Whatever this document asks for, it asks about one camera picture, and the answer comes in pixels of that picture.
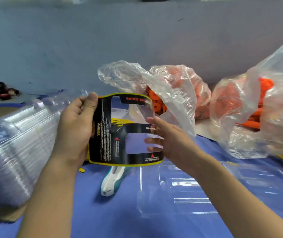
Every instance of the black and yellow cardboard insert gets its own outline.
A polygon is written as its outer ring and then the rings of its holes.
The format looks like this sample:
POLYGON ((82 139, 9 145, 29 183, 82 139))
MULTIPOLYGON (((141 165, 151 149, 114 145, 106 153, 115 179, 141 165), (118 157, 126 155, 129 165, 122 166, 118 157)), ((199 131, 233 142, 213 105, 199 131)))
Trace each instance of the black and yellow cardboard insert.
POLYGON ((87 161, 109 166, 146 166, 163 161, 163 152, 127 154, 125 139, 128 133, 154 133, 152 124, 133 123, 125 119, 112 119, 112 97, 118 96, 122 104, 136 104, 148 107, 153 112, 153 104, 148 96, 133 93, 114 93, 99 97, 93 115, 95 133, 90 139, 87 161))

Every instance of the white wall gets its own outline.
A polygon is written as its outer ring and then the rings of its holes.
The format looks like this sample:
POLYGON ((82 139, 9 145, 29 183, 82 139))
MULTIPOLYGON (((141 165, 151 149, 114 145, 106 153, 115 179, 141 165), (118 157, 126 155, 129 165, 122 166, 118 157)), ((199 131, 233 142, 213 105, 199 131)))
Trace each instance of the white wall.
POLYGON ((116 91, 96 74, 124 59, 185 64, 207 83, 246 71, 283 43, 283 0, 86 3, 0 9, 0 81, 22 91, 116 91))

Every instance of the left hand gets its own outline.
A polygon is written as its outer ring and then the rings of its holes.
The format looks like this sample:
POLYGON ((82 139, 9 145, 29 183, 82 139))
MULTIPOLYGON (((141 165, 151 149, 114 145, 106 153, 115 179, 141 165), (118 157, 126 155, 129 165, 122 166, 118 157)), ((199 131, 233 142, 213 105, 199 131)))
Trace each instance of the left hand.
POLYGON ((97 94, 90 93, 74 100, 62 112, 51 159, 64 162, 75 171, 82 166, 88 153, 97 100, 97 94))

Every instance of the clear plastic blister tray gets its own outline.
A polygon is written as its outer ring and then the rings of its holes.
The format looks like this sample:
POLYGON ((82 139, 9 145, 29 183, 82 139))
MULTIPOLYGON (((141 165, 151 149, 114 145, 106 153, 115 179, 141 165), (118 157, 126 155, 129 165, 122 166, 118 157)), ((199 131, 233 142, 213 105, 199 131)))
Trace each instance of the clear plastic blister tray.
POLYGON ((223 162, 250 192, 283 218, 283 168, 223 162))
POLYGON ((198 182, 164 160, 140 168, 137 208, 143 217, 156 214, 217 214, 198 182))

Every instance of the hand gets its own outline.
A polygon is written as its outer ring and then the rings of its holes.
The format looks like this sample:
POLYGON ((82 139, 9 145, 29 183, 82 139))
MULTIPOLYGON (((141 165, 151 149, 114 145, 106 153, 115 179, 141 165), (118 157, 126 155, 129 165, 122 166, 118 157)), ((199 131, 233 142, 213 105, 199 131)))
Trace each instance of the hand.
POLYGON ((74 100, 61 114, 51 157, 75 170, 83 164, 92 134, 92 119, 97 107, 96 93, 74 100))
POLYGON ((169 124, 159 117, 147 118, 146 121, 150 124, 155 124, 156 134, 164 138, 146 138, 146 144, 157 144, 163 147, 163 149, 147 147, 147 150, 149 152, 163 150, 164 156, 173 164, 182 170, 186 169, 189 159, 193 159, 194 155, 200 151, 200 148, 181 128, 169 124))

